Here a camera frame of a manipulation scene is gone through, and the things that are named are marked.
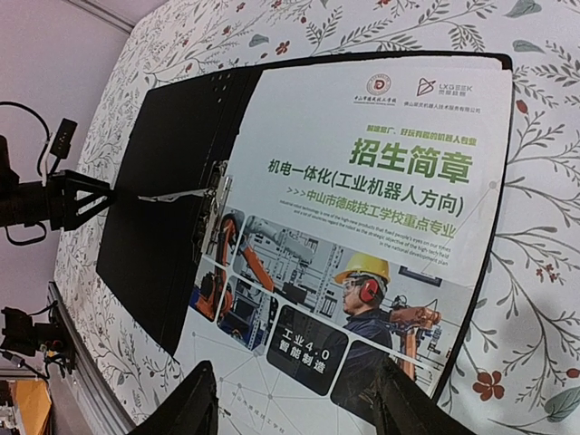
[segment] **table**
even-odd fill
[[[79,171],[114,182],[148,89],[274,60],[467,50],[514,60],[506,188],[488,275],[440,406],[477,433],[576,434],[580,423],[580,2],[171,0],[135,28]],[[143,421],[191,370],[97,276],[106,212],[63,233],[55,280],[123,407]]]

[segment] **red circular logo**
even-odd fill
[[[366,83],[366,90],[371,95],[383,95],[391,88],[391,77],[387,74],[375,74]]]

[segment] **red ear muffs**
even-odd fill
[[[375,279],[370,278],[365,280],[364,284],[361,285],[359,297],[364,303],[369,304],[377,298],[379,292],[379,283]]]

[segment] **yellow hard hat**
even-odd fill
[[[387,284],[391,282],[391,276],[389,275],[389,262],[387,260],[381,260],[376,256],[369,256],[368,254],[364,254],[362,252],[357,252],[354,254],[348,265],[346,265],[346,269],[334,277],[334,281],[338,284],[342,284],[344,279],[352,274],[374,274],[377,276],[382,276]]]

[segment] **photo collage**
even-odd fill
[[[431,394],[472,292],[226,208],[190,306],[305,388],[372,424],[389,356]]]

